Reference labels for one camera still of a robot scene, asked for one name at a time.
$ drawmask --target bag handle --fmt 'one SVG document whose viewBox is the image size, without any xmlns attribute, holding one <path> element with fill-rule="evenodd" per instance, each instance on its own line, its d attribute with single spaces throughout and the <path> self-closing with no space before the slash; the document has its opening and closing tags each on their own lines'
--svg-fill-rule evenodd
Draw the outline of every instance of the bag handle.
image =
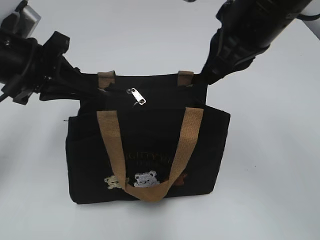
<svg viewBox="0 0 320 240">
<path fill-rule="evenodd" d="M 188 86 L 192 84 L 194 78 L 193 71 L 179 71 L 177 85 Z M 116 72 L 114 70 L 108 72 L 98 72 L 98 86 L 100 89 L 109 87 L 110 83 L 116 82 Z"/>
<path fill-rule="evenodd" d="M 111 83 L 116 82 L 116 72 L 114 70 L 108 72 L 98 72 L 98 86 L 100 89 L 109 87 Z"/>
<path fill-rule="evenodd" d="M 97 119 L 101 136 L 110 159 L 113 174 L 118 179 L 122 189 L 146 202 L 157 202 L 164 198 L 170 187 L 186 168 L 195 149 L 203 112 L 204 110 L 201 108 L 186 107 L 169 179 L 151 187 L 133 187 L 126 182 L 126 163 L 117 111 L 98 111 Z"/>
<path fill-rule="evenodd" d="M 178 72 L 178 86 L 188 86 L 192 84 L 194 78 L 193 71 L 179 71 Z"/>
</svg>

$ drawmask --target tan strap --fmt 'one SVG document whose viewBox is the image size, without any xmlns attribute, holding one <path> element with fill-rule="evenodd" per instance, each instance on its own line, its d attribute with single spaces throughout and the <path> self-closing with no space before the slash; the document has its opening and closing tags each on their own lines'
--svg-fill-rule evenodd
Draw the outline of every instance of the tan strap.
<svg viewBox="0 0 320 240">
<path fill-rule="evenodd" d="M 194 151 L 198 141 L 203 112 L 204 110 L 201 108 L 187 107 L 185 109 L 169 180 L 152 187 L 133 187 L 126 182 L 126 163 L 117 111 L 98 111 L 97 119 L 101 136 L 110 159 L 113 174 L 118 179 L 122 189 L 126 193 L 147 202 L 157 202 L 165 197 L 172 184 L 186 168 Z"/>
<path fill-rule="evenodd" d="M 100 89 L 109 87 L 110 83 L 116 82 L 116 72 L 114 70 L 108 72 L 98 72 L 98 86 Z"/>
<path fill-rule="evenodd" d="M 178 86 L 188 86 L 192 84 L 192 79 L 194 78 L 193 71 L 179 71 L 178 72 Z"/>
</svg>

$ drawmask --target black cable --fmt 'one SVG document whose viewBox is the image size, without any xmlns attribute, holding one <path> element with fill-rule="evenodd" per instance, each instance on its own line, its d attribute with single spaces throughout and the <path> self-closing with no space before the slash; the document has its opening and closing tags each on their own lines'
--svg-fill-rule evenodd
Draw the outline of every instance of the black cable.
<svg viewBox="0 0 320 240">
<path fill-rule="evenodd" d="M 7 94 L 2 94 L 1 96 L 0 96 L 0 103 L 3 101 L 3 100 L 5 100 L 6 98 L 8 97 L 8 95 Z"/>
<path fill-rule="evenodd" d="M 296 18 L 300 19 L 302 21 L 315 21 L 315 20 L 320 19 L 320 13 L 318 15 L 312 15 L 312 16 L 299 14 Z"/>
</svg>

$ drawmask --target white surface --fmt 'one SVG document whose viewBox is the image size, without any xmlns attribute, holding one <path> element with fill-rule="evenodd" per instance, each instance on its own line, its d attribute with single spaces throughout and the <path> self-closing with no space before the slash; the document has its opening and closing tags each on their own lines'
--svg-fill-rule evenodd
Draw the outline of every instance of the white surface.
<svg viewBox="0 0 320 240">
<path fill-rule="evenodd" d="M 54 30 L 70 36 L 66 57 L 83 72 L 198 73 L 223 2 L 32 0 L 42 16 L 34 37 L 44 43 Z M 210 86 L 208 104 L 231 113 L 216 187 L 157 204 L 74 204 L 63 120 L 78 102 L 6 100 L 0 239 L 319 240 L 319 53 L 319 40 L 295 21 L 250 69 Z"/>
</svg>

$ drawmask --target zipper tab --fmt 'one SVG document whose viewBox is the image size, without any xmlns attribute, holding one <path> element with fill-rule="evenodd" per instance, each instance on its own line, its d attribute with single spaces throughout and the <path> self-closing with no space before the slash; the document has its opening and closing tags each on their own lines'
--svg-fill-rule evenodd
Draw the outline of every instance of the zipper tab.
<svg viewBox="0 0 320 240">
<path fill-rule="evenodd" d="M 132 94 L 137 100 L 137 103 L 139 103 L 140 105 L 144 105 L 147 102 L 145 98 L 140 94 L 140 92 L 138 92 L 138 90 L 135 88 L 129 88 L 126 92 L 128 94 Z"/>
</svg>

